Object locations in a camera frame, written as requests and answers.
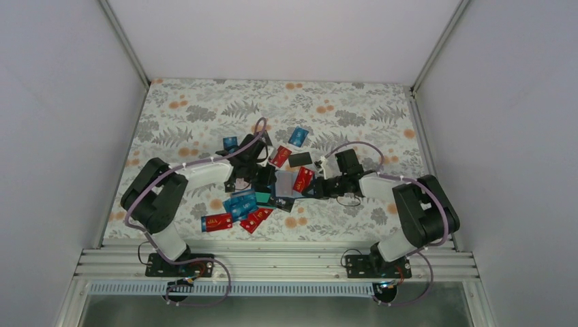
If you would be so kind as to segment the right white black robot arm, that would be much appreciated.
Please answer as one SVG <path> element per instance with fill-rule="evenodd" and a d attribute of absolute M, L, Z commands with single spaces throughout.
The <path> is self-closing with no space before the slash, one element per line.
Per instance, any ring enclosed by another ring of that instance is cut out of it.
<path fill-rule="evenodd" d="M 370 271 L 386 277 L 394 271 L 395 261 L 418 253 L 428 246 L 443 245 L 460 228 L 459 217 L 438 179 L 427 174 L 417 179 L 365 170 L 354 150 L 335 155 L 339 175 L 326 175 L 325 159 L 315 165 L 322 175 L 301 192 L 307 198 L 337 199 L 346 194 L 380 199 L 393 195 L 401 231 L 373 244 L 369 250 Z"/>

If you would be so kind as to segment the red VIP card gold text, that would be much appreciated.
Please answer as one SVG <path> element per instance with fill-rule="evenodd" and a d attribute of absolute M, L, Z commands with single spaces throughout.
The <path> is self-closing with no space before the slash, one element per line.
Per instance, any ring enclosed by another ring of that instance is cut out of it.
<path fill-rule="evenodd" d="M 297 175 L 295 176 L 292 190 L 302 193 L 309 187 L 314 177 L 315 173 L 313 170 L 310 170 L 306 167 L 300 167 Z"/>

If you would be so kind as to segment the dark blue card holder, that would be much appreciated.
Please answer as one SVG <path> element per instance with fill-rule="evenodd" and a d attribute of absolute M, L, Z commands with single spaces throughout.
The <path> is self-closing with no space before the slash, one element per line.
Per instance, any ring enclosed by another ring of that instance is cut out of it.
<path fill-rule="evenodd" d="M 276 182 L 271 187 L 271 193 L 274 193 L 276 198 L 305 198 L 300 192 L 293 189 L 297 176 L 297 172 L 278 170 L 275 173 Z"/>

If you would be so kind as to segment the red VIP card front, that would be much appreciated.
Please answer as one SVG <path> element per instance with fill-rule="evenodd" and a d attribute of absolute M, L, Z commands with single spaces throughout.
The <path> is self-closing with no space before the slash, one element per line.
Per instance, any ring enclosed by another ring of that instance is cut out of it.
<path fill-rule="evenodd" d="M 272 208 L 258 208 L 256 211 L 250 213 L 247 219 L 240 221 L 240 226 L 250 234 L 253 234 L 272 212 Z"/>

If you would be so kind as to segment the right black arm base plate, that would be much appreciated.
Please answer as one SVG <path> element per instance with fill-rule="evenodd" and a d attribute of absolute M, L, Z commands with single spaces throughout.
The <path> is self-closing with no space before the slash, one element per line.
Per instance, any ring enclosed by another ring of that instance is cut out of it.
<path fill-rule="evenodd" d="M 344 257 L 349 279 L 409 279 L 412 277 L 408 258 L 394 262 L 373 261 L 369 255 L 350 254 Z"/>

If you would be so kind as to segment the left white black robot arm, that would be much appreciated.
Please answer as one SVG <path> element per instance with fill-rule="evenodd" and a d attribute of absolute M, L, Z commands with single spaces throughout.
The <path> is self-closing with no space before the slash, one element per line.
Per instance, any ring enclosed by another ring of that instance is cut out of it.
<path fill-rule="evenodd" d="M 121 207 L 127 212 L 125 224 L 144 233 L 171 275 L 182 275 L 189 268 L 190 250 L 174 218 L 186 189 L 223 185 L 232 193 L 238 180 L 250 183 L 257 178 L 268 156 L 264 138 L 248 134 L 240 146 L 226 147 L 195 162 L 172 166 L 158 157 L 150 159 L 121 197 Z"/>

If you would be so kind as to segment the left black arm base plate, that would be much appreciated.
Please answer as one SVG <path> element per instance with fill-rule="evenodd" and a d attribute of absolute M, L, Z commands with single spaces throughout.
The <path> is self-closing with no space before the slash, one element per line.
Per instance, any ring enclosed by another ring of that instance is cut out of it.
<path fill-rule="evenodd" d="M 211 277 L 213 274 L 212 261 L 199 261 L 189 264 L 174 265 L 164 260 L 158 253 L 149 255 L 147 267 L 144 272 L 146 277 Z"/>

